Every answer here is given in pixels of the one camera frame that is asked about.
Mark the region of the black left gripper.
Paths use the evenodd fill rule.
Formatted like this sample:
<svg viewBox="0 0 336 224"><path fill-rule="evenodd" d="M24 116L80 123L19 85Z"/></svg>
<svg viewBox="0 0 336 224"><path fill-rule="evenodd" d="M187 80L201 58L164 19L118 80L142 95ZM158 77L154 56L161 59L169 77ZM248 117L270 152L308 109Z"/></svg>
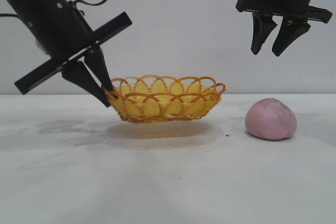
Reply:
<svg viewBox="0 0 336 224"><path fill-rule="evenodd" d="M101 44L132 24L123 12L92 30L66 0L14 0L14 10L50 56L50 60L15 82L27 94L56 73L110 106L104 90L113 91Z"/></svg>

